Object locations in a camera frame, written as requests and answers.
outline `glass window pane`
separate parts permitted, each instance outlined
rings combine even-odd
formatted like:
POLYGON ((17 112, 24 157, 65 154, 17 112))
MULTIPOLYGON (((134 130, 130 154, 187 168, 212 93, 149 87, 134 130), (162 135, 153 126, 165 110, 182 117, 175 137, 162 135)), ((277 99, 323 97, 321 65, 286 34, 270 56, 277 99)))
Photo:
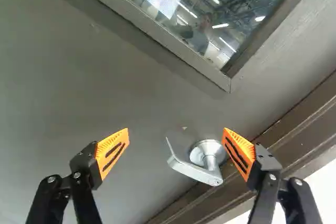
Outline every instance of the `glass window pane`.
POLYGON ((130 0, 220 69, 280 0, 130 0))

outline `silver door handle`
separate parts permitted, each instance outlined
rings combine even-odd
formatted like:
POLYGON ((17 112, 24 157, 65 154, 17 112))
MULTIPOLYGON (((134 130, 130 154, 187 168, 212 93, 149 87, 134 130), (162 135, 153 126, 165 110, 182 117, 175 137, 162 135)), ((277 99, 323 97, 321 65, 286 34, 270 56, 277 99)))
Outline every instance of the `silver door handle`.
POLYGON ((219 186, 223 183, 223 177, 218 167, 218 161, 225 158, 223 146, 216 140, 202 140, 198 142, 190 152, 193 163, 183 161, 174 152, 171 143, 166 137, 172 156, 167 160, 169 166, 179 173, 211 186, 219 186))

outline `bolt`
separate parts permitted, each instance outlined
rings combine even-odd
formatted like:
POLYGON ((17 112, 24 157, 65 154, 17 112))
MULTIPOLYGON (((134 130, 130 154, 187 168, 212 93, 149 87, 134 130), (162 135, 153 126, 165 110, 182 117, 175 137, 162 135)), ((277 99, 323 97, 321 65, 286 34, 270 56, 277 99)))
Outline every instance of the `bolt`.
POLYGON ((56 180, 56 178, 54 176, 51 176, 48 178, 48 183, 52 183, 56 180))
POLYGON ((269 178, 272 180, 277 180, 277 177, 272 173, 269 174, 269 178))
POLYGON ((299 180, 298 178, 296 178, 294 181, 297 185, 302 186, 302 181, 299 180))
POLYGON ((79 178, 79 177, 80 177, 80 172, 75 172, 74 179, 79 178))

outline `gray wall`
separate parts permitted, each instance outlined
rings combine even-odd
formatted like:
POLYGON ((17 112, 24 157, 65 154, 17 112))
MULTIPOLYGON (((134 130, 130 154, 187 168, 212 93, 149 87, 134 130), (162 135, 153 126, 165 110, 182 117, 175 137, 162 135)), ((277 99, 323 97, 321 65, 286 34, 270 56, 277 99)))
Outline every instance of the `gray wall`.
POLYGON ((123 127, 130 147, 95 196, 106 223, 143 223, 192 184, 166 164, 167 130, 253 138, 336 67, 336 0, 302 0, 232 94, 96 0, 0 8, 1 223, 23 223, 42 178, 66 175, 75 153, 123 127))

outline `lever handle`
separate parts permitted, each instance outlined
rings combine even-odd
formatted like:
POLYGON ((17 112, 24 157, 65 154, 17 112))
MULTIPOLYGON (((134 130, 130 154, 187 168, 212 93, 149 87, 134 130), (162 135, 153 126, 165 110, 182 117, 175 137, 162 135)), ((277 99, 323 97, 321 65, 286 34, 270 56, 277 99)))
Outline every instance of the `lever handle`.
POLYGON ((201 168, 197 165, 191 164, 189 162, 183 161, 176 155, 167 137, 166 140, 169 149, 172 153, 172 156, 167 160, 167 163, 171 168, 190 178, 193 178, 195 180, 198 180, 211 186, 219 186, 223 183, 223 178, 217 164, 216 167, 214 167, 212 170, 208 170, 201 168))

